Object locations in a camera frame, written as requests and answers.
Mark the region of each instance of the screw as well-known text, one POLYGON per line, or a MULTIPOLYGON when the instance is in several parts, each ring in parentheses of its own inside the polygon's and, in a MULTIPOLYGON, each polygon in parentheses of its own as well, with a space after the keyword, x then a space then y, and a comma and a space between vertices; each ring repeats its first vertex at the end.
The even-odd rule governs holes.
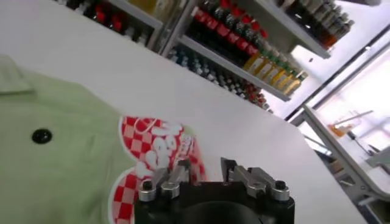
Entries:
POLYGON ((284 181, 281 181, 281 180, 277 180, 275 181, 275 188, 277 190, 285 190, 286 189, 286 183, 284 181))
POLYGON ((147 180, 147 181, 144 181, 142 183, 142 189, 146 190, 146 191, 149 191, 153 188, 153 184, 150 180, 147 180))

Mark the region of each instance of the glass bottle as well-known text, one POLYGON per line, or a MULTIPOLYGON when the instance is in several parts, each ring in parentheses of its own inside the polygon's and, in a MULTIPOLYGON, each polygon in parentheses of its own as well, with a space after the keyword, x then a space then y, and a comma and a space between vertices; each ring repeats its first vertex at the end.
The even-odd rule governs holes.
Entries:
POLYGON ((283 93, 286 94, 287 96, 291 96, 295 92, 295 90, 297 90, 302 85, 302 82, 306 78, 307 78, 307 74, 303 73, 298 77, 298 79, 295 79, 289 86, 287 86, 287 88, 283 93))
POLYGON ((272 85, 272 81, 275 78, 279 78, 286 72, 286 62, 287 58, 284 55, 280 54, 279 57, 276 59, 275 63, 272 65, 272 68, 268 70, 268 72, 265 73, 265 75, 263 76, 263 80, 266 83, 272 85))
POLYGON ((269 75, 269 71, 276 65, 278 62, 279 52, 276 49, 271 50, 271 53, 268 54, 268 57, 262 62, 261 65, 256 69, 255 76, 259 79, 265 79, 266 74, 269 75))
POLYGON ((283 77, 281 77, 274 85, 275 88, 279 89, 279 90, 283 90, 285 88, 285 86, 287 85, 287 83, 290 82, 290 80, 292 80, 293 78, 295 77, 298 77, 298 74, 300 72, 298 72, 298 69, 296 68, 293 68, 291 67, 292 69, 290 70, 290 72, 288 72, 287 74, 285 74, 283 77))
POLYGON ((263 41, 262 46, 259 46, 259 51, 257 54, 252 56, 251 59, 248 60, 248 62, 244 65, 244 70, 251 73, 252 75, 256 74, 257 68, 259 68, 261 65, 265 65, 266 59, 271 54, 271 46, 263 41))

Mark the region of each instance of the yellow bottle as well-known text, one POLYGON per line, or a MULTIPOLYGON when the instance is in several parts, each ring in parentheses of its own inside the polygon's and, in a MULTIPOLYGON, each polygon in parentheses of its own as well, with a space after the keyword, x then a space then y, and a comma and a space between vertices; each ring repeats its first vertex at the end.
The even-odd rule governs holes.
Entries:
POLYGON ((287 64, 287 58, 283 55, 280 56, 278 63, 277 73, 268 77, 268 82, 271 86, 275 86, 276 82, 283 77, 286 73, 290 72, 290 67, 287 64))
POLYGON ((259 48, 259 51, 246 62, 243 69, 253 75, 255 70, 262 64, 262 62, 264 62, 265 58, 267 58, 270 53, 270 45, 265 41, 262 42, 262 46, 259 48))
POLYGON ((283 93, 286 94, 287 96, 292 95, 295 92, 295 90, 297 90, 301 86, 305 78, 307 78, 307 74, 303 73, 298 77, 298 79, 294 79, 294 81, 289 86, 286 87, 283 93))
POLYGON ((298 74, 300 72, 297 72, 298 70, 296 68, 292 68, 288 74, 285 74, 282 76, 278 81, 275 83, 274 87, 282 90, 286 84, 293 78, 298 77, 298 74))
POLYGON ((264 75, 270 71, 276 64, 276 60, 279 57, 279 52, 275 49, 271 50, 271 54, 268 55, 268 58, 265 58, 264 62, 257 67, 254 74, 259 79, 263 79, 264 75))

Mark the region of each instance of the orange object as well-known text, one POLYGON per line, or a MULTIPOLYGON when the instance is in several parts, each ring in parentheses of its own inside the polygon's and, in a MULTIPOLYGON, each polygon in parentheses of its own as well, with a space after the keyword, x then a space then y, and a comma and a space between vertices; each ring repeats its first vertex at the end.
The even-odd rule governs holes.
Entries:
POLYGON ((341 126, 340 128, 336 128, 333 124, 328 125, 328 128, 338 137, 343 137, 348 131, 350 131, 353 126, 348 125, 346 127, 341 126))

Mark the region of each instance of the black button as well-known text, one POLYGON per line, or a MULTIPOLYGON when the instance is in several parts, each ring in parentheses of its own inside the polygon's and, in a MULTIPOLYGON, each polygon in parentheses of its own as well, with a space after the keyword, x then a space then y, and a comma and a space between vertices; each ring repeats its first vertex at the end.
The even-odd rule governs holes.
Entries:
POLYGON ((31 136, 32 140, 37 144, 46 144, 52 137, 52 133, 48 129, 44 128, 36 130, 31 136))

